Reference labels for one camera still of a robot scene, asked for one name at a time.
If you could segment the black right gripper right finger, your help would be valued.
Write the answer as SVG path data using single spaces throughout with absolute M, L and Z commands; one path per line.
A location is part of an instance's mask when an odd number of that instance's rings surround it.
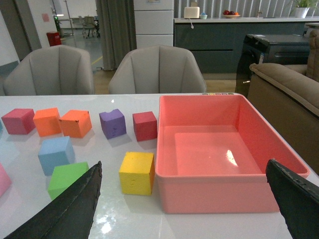
M 319 187 L 274 159 L 266 166 L 267 182 L 294 239 L 319 237 Z

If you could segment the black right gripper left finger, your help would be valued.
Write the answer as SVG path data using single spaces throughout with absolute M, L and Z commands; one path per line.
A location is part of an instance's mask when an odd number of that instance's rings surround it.
M 87 239 L 102 182 L 99 161 L 7 239 Z

